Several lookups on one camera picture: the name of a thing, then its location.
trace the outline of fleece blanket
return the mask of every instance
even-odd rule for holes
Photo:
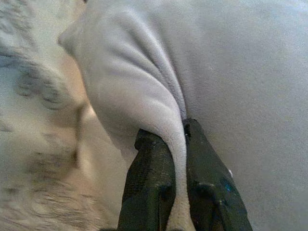
[[[59,38],[114,142],[168,144],[168,227],[193,230],[181,120],[197,119],[256,231],[306,230],[308,5],[300,0],[89,0]]]

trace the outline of clamp jaw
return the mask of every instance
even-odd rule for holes
[[[197,231],[252,231],[229,170],[206,139],[200,124],[183,121],[187,145],[187,191]],[[175,170],[168,146],[139,130],[138,154],[130,166],[118,231],[164,231],[175,199]]]

